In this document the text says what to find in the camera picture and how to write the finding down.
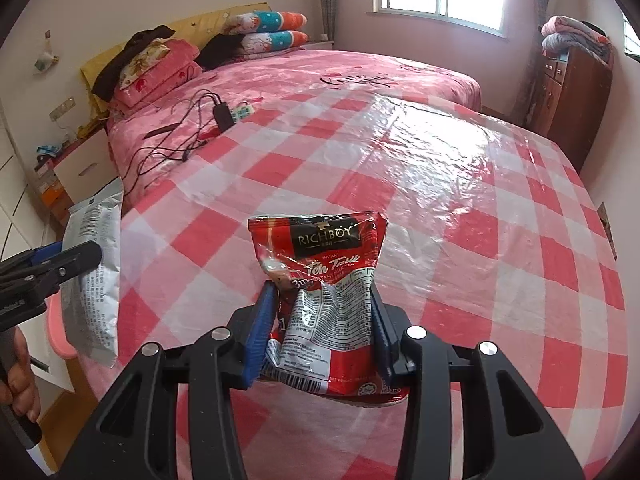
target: human hand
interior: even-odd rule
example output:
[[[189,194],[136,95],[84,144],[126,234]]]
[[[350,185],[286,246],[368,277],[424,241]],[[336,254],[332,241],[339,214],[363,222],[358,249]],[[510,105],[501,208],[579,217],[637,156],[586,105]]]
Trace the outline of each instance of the human hand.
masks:
[[[27,340],[18,327],[15,328],[14,351],[17,362],[7,372],[9,387],[0,381],[0,404],[10,404],[15,415],[26,414],[31,422],[36,422],[40,415],[40,394],[31,370]]]

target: clear plastic sheet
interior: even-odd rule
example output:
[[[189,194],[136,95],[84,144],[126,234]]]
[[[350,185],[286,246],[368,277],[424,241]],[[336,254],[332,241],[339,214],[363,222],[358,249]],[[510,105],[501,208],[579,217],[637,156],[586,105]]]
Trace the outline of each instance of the clear plastic sheet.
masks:
[[[404,98],[329,89],[264,104],[143,198],[123,220],[116,369],[147,340],[191,343],[252,304],[264,273],[249,217],[380,211],[383,301],[447,342],[494,341],[581,463],[609,456],[626,318],[580,178],[547,139],[451,102]],[[103,394],[113,370],[83,365]],[[249,478],[393,477],[406,403],[368,410],[281,383],[232,395]],[[455,479],[459,391],[452,398]],[[185,403],[178,453],[188,478]]]

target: red snack package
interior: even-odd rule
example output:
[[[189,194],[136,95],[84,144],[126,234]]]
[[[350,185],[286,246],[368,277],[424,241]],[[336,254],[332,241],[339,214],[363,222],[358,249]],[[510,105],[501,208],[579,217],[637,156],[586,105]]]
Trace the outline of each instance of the red snack package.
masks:
[[[373,353],[370,288],[386,224],[379,213],[249,219],[260,266],[280,289],[264,377],[365,404],[406,395],[383,383]]]

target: floral pillow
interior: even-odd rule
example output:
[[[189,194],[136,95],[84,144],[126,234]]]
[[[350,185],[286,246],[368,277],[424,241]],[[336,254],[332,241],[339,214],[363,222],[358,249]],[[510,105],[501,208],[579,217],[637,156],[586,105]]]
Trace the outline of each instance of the floral pillow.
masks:
[[[249,34],[251,32],[278,32],[280,30],[298,30],[306,24],[306,16],[298,12],[265,12],[258,10],[246,14],[231,16],[222,34]]]
[[[299,30],[254,32],[253,34],[247,34],[242,39],[238,54],[261,54],[263,52],[287,50],[288,48],[305,44],[308,39],[308,35]]]
[[[120,72],[120,90],[135,82],[143,73],[155,67],[170,52],[162,40],[153,40],[149,46],[134,57]]]

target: white wall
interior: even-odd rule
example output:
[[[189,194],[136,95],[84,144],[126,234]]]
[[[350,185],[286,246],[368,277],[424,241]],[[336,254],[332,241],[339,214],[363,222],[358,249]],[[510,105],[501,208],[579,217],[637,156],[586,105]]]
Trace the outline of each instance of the white wall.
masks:
[[[452,23],[367,14],[373,0],[339,0],[335,47],[418,60],[465,73],[482,104],[511,113],[536,33],[533,0],[507,0],[506,38]]]
[[[559,0],[555,10],[602,28],[618,51],[609,105],[580,176],[596,206],[607,205],[625,294],[629,357],[619,444],[640,413],[640,63],[624,55],[622,12],[614,0]]]
[[[73,96],[76,108],[60,119],[63,126],[75,128],[88,120],[86,91],[78,76],[85,61],[138,30],[255,2],[302,12],[308,17],[306,31],[313,38],[322,32],[319,0],[31,0],[0,50],[0,102],[26,164],[35,164],[39,145],[64,137],[49,121],[49,112],[65,98]],[[35,75],[33,64],[47,30],[60,63]]]

